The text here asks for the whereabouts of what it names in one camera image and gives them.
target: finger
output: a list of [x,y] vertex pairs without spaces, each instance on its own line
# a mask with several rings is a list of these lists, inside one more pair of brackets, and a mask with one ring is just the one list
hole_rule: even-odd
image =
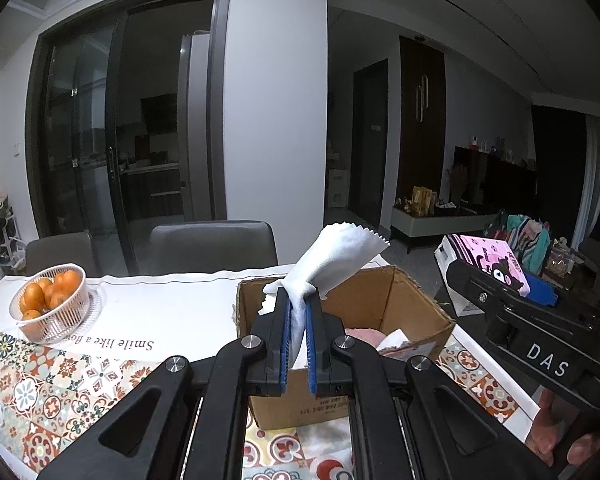
[[549,410],[540,410],[531,425],[529,435],[538,446],[541,454],[554,450],[558,443],[558,424],[552,419]]
[[547,388],[545,388],[540,393],[540,399],[538,400],[538,406],[540,406],[541,410],[550,410],[552,404],[554,403],[554,399],[555,399],[555,394],[551,390],[548,390]]
[[554,453],[553,451],[549,451],[548,453],[543,453],[538,449],[538,445],[534,442],[531,434],[527,435],[525,440],[526,446],[533,451],[533,453],[538,456],[545,464],[551,467],[554,464]]
[[600,436],[586,434],[576,440],[567,453],[567,462],[574,466],[584,464],[591,455],[600,449]]

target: door frame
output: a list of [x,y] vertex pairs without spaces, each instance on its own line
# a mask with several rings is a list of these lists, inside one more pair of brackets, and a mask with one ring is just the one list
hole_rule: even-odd
[[363,100],[364,92],[362,91],[362,85],[365,81],[373,76],[383,75],[386,79],[386,85],[384,86],[384,102],[386,114],[384,115],[384,123],[382,124],[383,131],[383,143],[382,143],[382,178],[380,179],[380,187],[378,190],[380,196],[379,212],[378,212],[378,225],[380,226],[380,217],[382,215],[382,197],[384,195],[384,171],[386,169],[386,146],[388,136],[388,123],[389,123],[389,60],[383,59],[372,65],[369,65],[353,74],[353,119],[352,119],[352,133],[351,133],[351,165],[350,165],[350,177],[349,177],[349,209],[354,213],[359,207],[358,198],[360,197],[360,178],[362,177],[360,171],[362,166],[362,157],[364,155],[362,149],[362,121],[363,121]]
[[[125,16],[132,10],[137,11],[138,8],[142,6],[164,6],[177,1],[179,0],[103,0],[87,9],[72,14],[67,19],[51,26],[38,36],[27,88],[25,109],[25,156],[31,207],[39,237],[42,238],[51,234],[46,216],[46,206],[41,181],[42,175],[40,164],[43,161],[40,160],[40,156],[44,156],[44,152],[41,153],[40,140],[43,138],[42,131],[45,127],[45,88],[53,44],[57,43],[61,38],[76,36],[80,31],[86,31],[89,28],[96,26],[99,22],[112,19],[113,16],[115,16],[115,19],[119,20],[121,16]],[[214,0],[210,28],[208,97],[206,104],[208,145],[210,147],[210,192],[214,219],[226,219],[224,150],[222,140],[222,95],[224,88],[224,51],[228,10],[229,0]],[[115,91],[117,86],[117,68],[120,65],[120,55],[122,51],[122,30],[120,30],[120,34],[118,34],[118,29],[119,27],[116,27],[109,58],[109,70],[115,70],[115,73],[107,72],[106,110],[110,109],[111,103],[109,101],[114,98],[113,93],[110,91]],[[116,216],[116,227],[118,228],[118,234],[121,236],[120,241],[123,245],[123,253],[125,253],[126,260],[128,256],[131,258],[130,261],[128,260],[126,262],[128,270],[129,272],[136,272],[132,269],[135,264],[135,258],[132,256],[133,249],[130,238],[128,238],[128,227],[124,215],[122,215],[124,225],[118,225],[119,213],[123,213],[124,208],[122,204],[122,192],[120,191],[118,165],[115,163],[117,160],[117,146],[116,143],[113,142],[116,135],[115,124],[115,115],[106,114],[107,166],[109,166],[108,170],[110,178],[113,177],[115,179],[115,183],[113,184],[110,180],[111,198],[114,214]],[[127,244],[127,240],[123,240],[123,238],[128,238],[126,252],[124,245]]]

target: wooden door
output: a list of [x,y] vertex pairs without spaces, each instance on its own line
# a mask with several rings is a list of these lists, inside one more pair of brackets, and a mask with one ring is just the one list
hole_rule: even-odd
[[440,192],[445,152],[445,57],[429,46],[400,38],[402,124],[397,198],[414,186]]

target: blue object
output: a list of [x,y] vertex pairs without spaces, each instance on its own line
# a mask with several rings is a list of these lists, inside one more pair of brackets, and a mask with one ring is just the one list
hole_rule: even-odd
[[291,302],[287,300],[285,323],[282,327],[282,345],[280,345],[280,387],[286,393],[286,377],[289,366],[289,347],[291,346]]
[[537,276],[527,272],[525,272],[525,278],[531,289],[531,292],[526,295],[526,298],[529,301],[533,301],[542,306],[555,306],[558,301],[558,296],[549,283],[544,282]]
[[315,395],[317,393],[317,379],[315,375],[315,341],[314,341],[314,326],[311,321],[311,304],[305,303],[304,311],[306,313],[306,360],[309,367],[307,380],[309,381],[309,393]]

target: pink package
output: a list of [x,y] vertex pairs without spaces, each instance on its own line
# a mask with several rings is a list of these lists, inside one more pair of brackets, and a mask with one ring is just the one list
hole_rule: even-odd
[[475,236],[449,235],[449,241],[461,260],[510,286],[520,296],[531,292],[518,260],[504,240]]

